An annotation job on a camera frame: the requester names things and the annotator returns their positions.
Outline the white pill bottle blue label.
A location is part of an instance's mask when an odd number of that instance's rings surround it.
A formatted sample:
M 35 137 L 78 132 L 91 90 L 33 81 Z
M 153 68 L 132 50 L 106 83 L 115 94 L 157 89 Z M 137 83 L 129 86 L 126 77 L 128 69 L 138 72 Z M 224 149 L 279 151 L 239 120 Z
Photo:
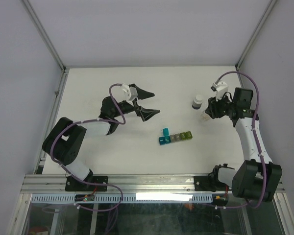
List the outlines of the white pill bottle blue label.
M 203 104 L 203 96 L 196 95 L 192 102 L 192 108 L 198 110 L 201 108 L 202 104 Z

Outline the multicolour weekly pill organizer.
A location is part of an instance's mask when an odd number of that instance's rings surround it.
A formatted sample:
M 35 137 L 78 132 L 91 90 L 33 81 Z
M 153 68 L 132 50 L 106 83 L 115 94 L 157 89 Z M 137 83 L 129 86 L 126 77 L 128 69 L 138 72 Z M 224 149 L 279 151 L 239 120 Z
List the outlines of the multicolour weekly pill organizer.
M 164 128 L 162 129 L 162 136 L 158 138 L 158 142 L 160 145 L 165 145 L 165 144 L 176 143 L 180 141 L 191 140 L 192 138 L 193 138 L 193 135 L 191 131 L 172 134 L 169 132 L 168 128 Z

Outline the clear pill bottle with capsules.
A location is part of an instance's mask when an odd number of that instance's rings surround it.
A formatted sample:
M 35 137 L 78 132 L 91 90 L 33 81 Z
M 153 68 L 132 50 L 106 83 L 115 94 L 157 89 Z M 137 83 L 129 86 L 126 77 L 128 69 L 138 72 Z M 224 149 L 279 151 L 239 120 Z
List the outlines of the clear pill bottle with capsules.
M 211 117 L 206 113 L 206 110 L 203 110 L 200 114 L 200 121 L 205 122 L 209 121 Z

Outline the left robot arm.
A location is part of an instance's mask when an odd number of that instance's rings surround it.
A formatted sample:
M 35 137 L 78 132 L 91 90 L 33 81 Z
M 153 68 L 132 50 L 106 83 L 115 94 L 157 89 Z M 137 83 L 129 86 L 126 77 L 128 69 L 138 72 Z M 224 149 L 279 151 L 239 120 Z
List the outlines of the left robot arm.
M 62 117 L 52 128 L 42 144 L 42 150 L 51 160 L 68 173 L 80 189 L 88 190 L 93 181 L 93 172 L 77 156 L 85 139 L 113 134 L 120 125 L 126 124 L 125 115 L 135 113 L 147 121 L 160 110 L 146 109 L 139 100 L 152 98 L 154 93 L 139 88 L 136 84 L 116 83 L 109 87 L 109 96 L 102 100 L 97 118 L 73 121 Z

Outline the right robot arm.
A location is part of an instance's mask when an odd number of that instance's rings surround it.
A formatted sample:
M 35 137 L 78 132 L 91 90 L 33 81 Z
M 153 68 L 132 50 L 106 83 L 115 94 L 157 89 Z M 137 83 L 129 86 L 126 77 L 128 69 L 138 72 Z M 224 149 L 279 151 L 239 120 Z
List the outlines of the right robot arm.
M 216 165 L 209 174 L 210 186 L 228 186 L 235 197 L 246 201 L 270 202 L 282 176 L 280 165 L 269 157 L 259 131 L 259 117 L 251 109 L 253 90 L 236 88 L 234 94 L 227 86 L 211 88 L 216 95 L 208 99 L 204 111 L 210 118 L 227 116 L 239 135 L 244 161 L 235 170 L 226 164 Z

